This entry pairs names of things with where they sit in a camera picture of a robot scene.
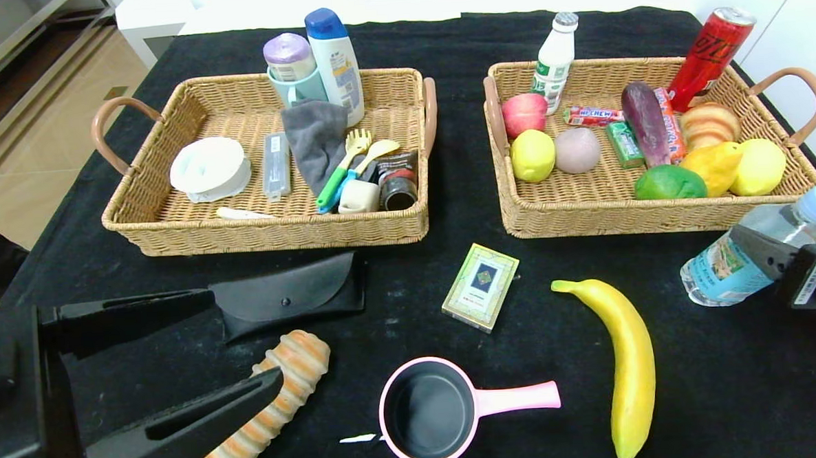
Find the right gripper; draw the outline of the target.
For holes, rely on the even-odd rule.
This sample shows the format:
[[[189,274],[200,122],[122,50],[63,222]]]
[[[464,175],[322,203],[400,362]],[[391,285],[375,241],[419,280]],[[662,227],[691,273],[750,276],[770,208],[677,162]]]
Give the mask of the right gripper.
[[[735,225],[729,238],[772,280],[777,297],[792,309],[816,309],[816,243],[802,249],[744,225]]]

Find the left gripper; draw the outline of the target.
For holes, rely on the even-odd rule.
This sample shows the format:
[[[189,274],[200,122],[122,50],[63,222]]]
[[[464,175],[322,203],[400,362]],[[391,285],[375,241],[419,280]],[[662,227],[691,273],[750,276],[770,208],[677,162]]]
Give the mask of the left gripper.
[[[0,334],[0,458],[203,458],[265,405],[264,375],[156,413],[83,448],[62,354],[86,358],[215,306],[207,288],[33,308]]]

